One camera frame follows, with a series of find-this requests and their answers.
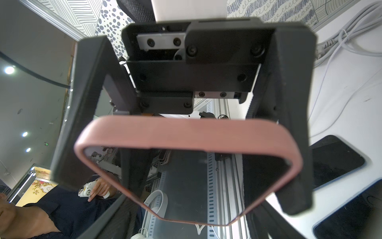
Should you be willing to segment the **operator hand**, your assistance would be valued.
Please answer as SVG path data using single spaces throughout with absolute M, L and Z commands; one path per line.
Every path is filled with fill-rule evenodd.
M 95 181 L 88 202 L 91 202 L 96 196 L 103 197 L 107 193 L 109 193 L 109 197 L 114 197 L 117 193 L 117 189 L 100 177 Z

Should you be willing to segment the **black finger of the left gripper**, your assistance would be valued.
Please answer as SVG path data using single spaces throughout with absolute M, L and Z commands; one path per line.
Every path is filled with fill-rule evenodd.
M 312 206 L 312 154 L 307 111 L 316 36 L 308 28 L 277 28 L 253 89 L 247 118 L 278 122 L 294 138 L 302 156 L 301 172 L 276 191 L 281 209 L 296 215 Z
M 152 105 L 145 94 L 137 93 L 106 36 L 81 40 L 74 64 L 70 108 L 51 165 L 53 180 L 69 190 L 79 189 L 93 174 L 75 155 L 74 144 L 93 120 L 101 91 L 106 90 L 118 111 L 129 115 L 147 114 Z

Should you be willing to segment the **pink case phone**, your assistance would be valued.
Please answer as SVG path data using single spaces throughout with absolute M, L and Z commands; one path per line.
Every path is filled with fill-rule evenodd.
M 297 143 L 282 125 L 264 119 L 217 120 L 171 119 L 141 116 L 106 116 L 92 121 L 74 145 L 79 160 L 105 177 L 122 194 L 148 210 L 137 193 L 106 176 L 91 159 L 96 147 L 120 150 L 166 149 L 171 151 L 168 172 L 176 173 L 165 190 L 168 205 L 180 210 L 178 216 L 153 211 L 160 220 L 174 223 L 216 226 L 207 218 L 207 202 L 214 199 L 208 186 L 208 154 L 242 155 L 249 160 L 249 198 L 242 208 L 228 218 L 228 225 L 250 213 L 271 193 L 281 189 L 302 170 L 303 159 Z

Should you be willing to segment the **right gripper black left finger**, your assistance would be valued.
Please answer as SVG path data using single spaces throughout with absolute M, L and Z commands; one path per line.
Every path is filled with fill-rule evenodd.
M 139 206 L 126 196 L 120 196 L 79 238 L 129 239 L 134 232 L 138 209 Z

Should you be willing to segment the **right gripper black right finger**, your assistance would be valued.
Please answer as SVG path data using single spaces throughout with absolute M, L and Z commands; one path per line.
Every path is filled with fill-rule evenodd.
M 246 215 L 252 239 L 304 239 L 267 201 Z

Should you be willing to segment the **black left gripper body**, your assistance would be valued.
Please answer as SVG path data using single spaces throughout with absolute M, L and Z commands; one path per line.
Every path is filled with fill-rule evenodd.
M 275 27 L 258 20 L 130 24 L 127 66 L 146 114 L 190 114 L 196 98 L 244 103 Z

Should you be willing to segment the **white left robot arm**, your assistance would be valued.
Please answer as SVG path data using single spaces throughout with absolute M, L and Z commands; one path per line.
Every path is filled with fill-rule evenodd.
M 192 111 L 198 92 L 232 92 L 253 98 L 249 119 L 285 126 L 300 150 L 302 171 L 276 192 L 282 210 L 295 215 L 312 206 L 312 157 L 307 103 L 316 37 L 301 23 L 227 20 L 224 1 L 119 1 L 133 20 L 122 31 L 129 56 L 123 69 L 105 36 L 79 41 L 74 94 L 51 165 L 53 179 L 75 188 L 90 175 L 74 144 L 93 120 L 105 90 L 117 110 L 132 115 Z

